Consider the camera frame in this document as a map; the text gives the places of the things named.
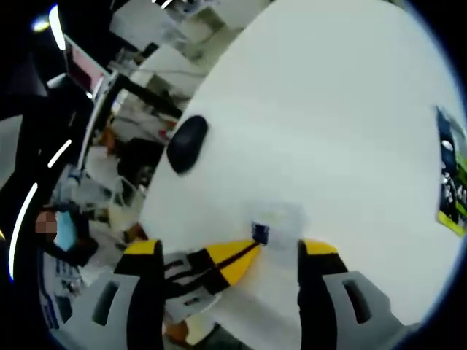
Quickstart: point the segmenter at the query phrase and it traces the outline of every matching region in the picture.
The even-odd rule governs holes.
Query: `black computer mouse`
[[[172,136],[167,146],[167,158],[177,174],[181,175],[195,165],[207,129],[206,120],[196,115],[188,118]]]

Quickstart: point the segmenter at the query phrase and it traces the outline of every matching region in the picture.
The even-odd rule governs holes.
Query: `small blue object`
[[[269,226],[252,222],[251,231],[255,241],[260,244],[267,245],[269,239]]]
[[[69,251],[78,241],[77,229],[73,223],[70,213],[67,211],[57,211],[55,213],[57,219],[57,236],[53,240],[55,245],[64,250]]]

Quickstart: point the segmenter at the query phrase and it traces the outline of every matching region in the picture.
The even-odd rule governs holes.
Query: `desk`
[[[180,177],[163,156],[140,222],[165,251],[191,249],[248,237],[248,200],[296,203],[303,236],[333,244],[395,316],[418,322],[461,243],[436,221],[435,104],[466,127],[443,55],[402,9],[278,0],[196,92],[180,123],[210,125],[198,162]],[[210,312],[254,349],[299,349],[296,271],[274,263],[264,249]]]

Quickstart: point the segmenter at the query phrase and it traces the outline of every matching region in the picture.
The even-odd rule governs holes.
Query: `white table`
[[[230,46],[185,111],[210,130],[193,170],[164,155],[140,222],[165,251],[248,236],[250,199],[297,203],[404,323],[432,308],[461,240],[436,221],[433,106],[465,127],[455,79],[408,13],[376,0],[278,0]],[[254,349],[299,349],[296,272],[263,251],[211,310]]]

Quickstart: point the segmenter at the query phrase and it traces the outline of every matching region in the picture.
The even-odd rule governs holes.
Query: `white tabletop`
[[[333,244],[418,322],[460,247],[436,221],[437,104],[466,126],[446,61],[402,9],[278,0],[195,94],[179,124],[207,119],[200,158],[180,177],[162,157],[140,221],[166,251],[190,249],[248,237],[248,200],[298,204],[303,236]],[[254,349],[299,349],[296,271],[275,264],[262,253],[212,313]]]

